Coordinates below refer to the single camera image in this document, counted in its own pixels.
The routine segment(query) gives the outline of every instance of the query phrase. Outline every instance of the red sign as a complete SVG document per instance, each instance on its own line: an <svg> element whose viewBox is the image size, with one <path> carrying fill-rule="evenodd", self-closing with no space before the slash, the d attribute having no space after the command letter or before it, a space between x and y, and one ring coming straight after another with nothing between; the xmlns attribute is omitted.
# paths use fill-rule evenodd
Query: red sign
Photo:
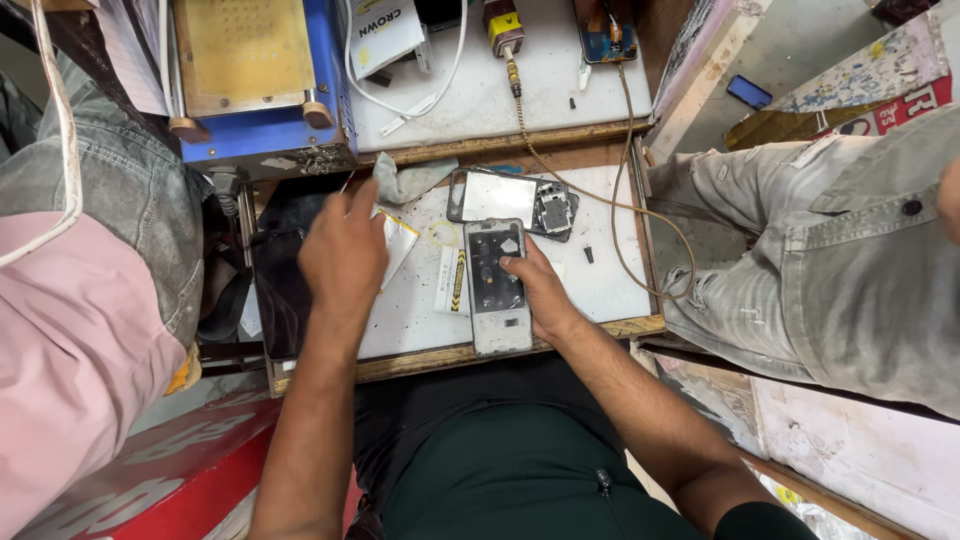
<svg viewBox="0 0 960 540"><path fill-rule="evenodd" d="M130 437L14 538L203 538L260 482L282 403L234 394Z"/></svg>
<svg viewBox="0 0 960 540"><path fill-rule="evenodd" d="M952 101L950 75L902 95L900 98L870 112L857 116L853 120L837 126L834 130L825 130L816 134L820 138L831 133L841 135L887 135L891 129L916 118L925 112L937 109Z"/></svg>

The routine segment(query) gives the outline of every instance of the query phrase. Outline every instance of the button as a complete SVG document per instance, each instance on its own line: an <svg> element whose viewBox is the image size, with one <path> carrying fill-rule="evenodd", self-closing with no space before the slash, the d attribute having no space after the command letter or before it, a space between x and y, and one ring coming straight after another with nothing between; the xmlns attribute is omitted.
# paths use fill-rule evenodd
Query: button
<svg viewBox="0 0 960 540"><path fill-rule="evenodd" d="M900 211L906 215L917 215L922 209L924 209L924 203L921 203L920 201L907 201L903 203L903 207L900 208Z"/></svg>

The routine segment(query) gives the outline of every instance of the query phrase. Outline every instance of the gray cloth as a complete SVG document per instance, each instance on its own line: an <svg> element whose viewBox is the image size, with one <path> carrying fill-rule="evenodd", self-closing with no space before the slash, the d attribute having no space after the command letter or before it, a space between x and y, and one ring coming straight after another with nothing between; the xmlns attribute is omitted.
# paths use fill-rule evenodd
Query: gray cloth
<svg viewBox="0 0 960 540"><path fill-rule="evenodd" d="M160 319L188 347L200 315L200 203L209 184L132 122L64 54L57 64L77 124L84 213L143 258L154 279ZM0 216L62 211L60 123L53 102L37 123L33 104L6 76L0 79L5 104Z"/></svg>
<svg viewBox="0 0 960 540"><path fill-rule="evenodd" d="M402 205L420 197L457 168L456 158L441 158L410 165L396 172L394 159L381 152L373 165L373 177L380 184L376 200Z"/></svg>
<svg viewBox="0 0 960 540"><path fill-rule="evenodd" d="M960 418L960 247L937 219L960 106L885 137L678 155L651 171L655 211L758 237L730 270L664 303L667 328L758 373ZM664 279L683 291L689 271Z"/></svg>

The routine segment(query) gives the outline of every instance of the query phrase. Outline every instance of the gold braided cable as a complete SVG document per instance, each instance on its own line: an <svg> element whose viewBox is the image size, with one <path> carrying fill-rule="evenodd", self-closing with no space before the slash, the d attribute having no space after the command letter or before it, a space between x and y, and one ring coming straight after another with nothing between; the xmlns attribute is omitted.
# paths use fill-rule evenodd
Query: gold braided cable
<svg viewBox="0 0 960 540"><path fill-rule="evenodd" d="M537 153L537 150L534 148L534 145L530 142L530 136L527 134L527 128L526 128L526 126L525 126L524 123L523 123L523 107L522 107L522 105L520 104L520 98L519 98L519 97L515 97L515 98L514 98L514 101L516 102L516 118L517 118L517 120L519 120L519 123L520 123L520 134L523 135L523 140L524 140L524 142L526 142L526 144L527 144L527 150L530 151L530 154L533 155L533 157L537 160L537 162L540 164L540 166L542 166L544 169L546 169L547 172L549 172L550 174L552 174L552 175L554 176L554 178L556 178L557 180L559 180L560 182L562 182L562 183L563 183L564 185L566 185L567 187L570 187L571 189L575 189L575 190L583 193L584 195L587 195L588 197L592 197L592 198L596 199L597 201L600 201L601 203L606 203L606 204L608 204L608 205L611 206L610 222L611 222L611 230L612 230L612 233L613 233L613 248L616 250L616 256L620 259L620 265L622 265L622 266L623 266L623 269L627 271L627 274L630 276L630 278L631 278L632 280L634 280L634 282L635 282L636 284L640 285L640 287L642 287L643 290L649 292L650 294L652 294L652 295L654 295L654 296L663 298L663 300L679 300L679 299L683 298L684 296L686 296L687 294L689 294L691 290L693 290L694 278L696 278L696 272L697 272L697 270L696 270L696 260L695 260L694 257L693 257L693 250L690 248L690 243L686 241L686 236L684 236L684 233L681 232L681 230L680 230L676 225L674 225L674 223L673 223L672 221L670 221L670 220L667 219L666 217L663 217L662 215L660 215L660 214L658 214L658 213L656 213L656 212L652 212L652 211L650 211L650 210L648 210L648 209L642 209L642 208L640 208L640 207L634 207L634 206L631 206L631 205L625 205L625 204L623 204L623 203L617 203L617 202L616 202L616 192L617 192L617 190L618 190L619 187L620 187L620 177L623 175L623 167L624 167L624 165L625 165L626 162L627 162L627 156L628 156L628 154L630 153L630 143L632 142L633 136L634 136L634 106L633 106L633 103L631 103L631 101L630 101L630 90L627 88L627 77L626 77L626 75L625 75L624 72L623 72L623 65L621 65L620 62L617 62L617 63L616 63L616 68L617 68L617 70L618 70L619 73L620 73L620 83L623 84L623 93L624 93L624 95L625 95L626 98L627 98L627 110L629 111L630 116L629 116L629 119L628 119L628 121L627 121L627 140L626 140L626 142L625 142L624 145L623 145L623 152L620 154L620 167L619 167L619 168L617 169L617 171L616 171L616 180L613 182L613 199L612 199L612 200L611 200L611 199L605 199L605 198L603 198L603 197L601 197L601 196L599 196L599 195L597 195L597 194L595 194L595 193L590 193L589 191L586 191L585 189L582 189L582 188L580 188L580 187L578 187L578 186L576 186L576 185L574 185L574 184L571 184L570 182L564 180L564 178L561 177L559 174L557 174L557 171L555 171L555 170L553 169L553 167L551 167L550 165L546 164L546 161L544 161L543 158L540 156L540 154ZM687 284L686 289L684 290L684 292L682 292L682 293L680 293L680 294L677 294L677 295L673 295L673 296L666 295L666 294L662 294L662 293L660 293L660 292L658 292L658 291L656 290L656 285L657 285L656 283L654 283L654 288L651 288L651 287L647 286L646 283L644 283L644 282L642 282L641 280L639 280L639 279L634 275L634 273L631 272L630 268L627 266L627 261L623 259L623 254L620 253L620 244L619 244L619 242L618 242L617 239L616 239L616 209L617 209L617 207L620 207L620 208L622 208L622 209L633 210L633 211L636 211L636 212L640 212L640 213L643 213L643 214L646 214L646 215L655 217L655 218L659 219L660 221L663 221L664 223L666 223L667 225L669 225L670 228L673 229L673 230L677 233L677 235L680 237L680 240L682 240L683 243L684 243L684 247L686 248L686 252L690 255L690 283Z"/></svg>

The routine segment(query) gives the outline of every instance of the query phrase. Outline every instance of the pink shirt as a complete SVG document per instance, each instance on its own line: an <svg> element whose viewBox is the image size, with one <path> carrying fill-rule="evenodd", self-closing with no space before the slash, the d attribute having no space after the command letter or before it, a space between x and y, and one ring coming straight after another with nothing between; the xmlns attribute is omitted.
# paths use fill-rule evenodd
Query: pink shirt
<svg viewBox="0 0 960 540"><path fill-rule="evenodd" d="M0 253L59 217L0 217ZM87 215L0 269L0 538L110 462L185 355L146 263Z"/></svg>

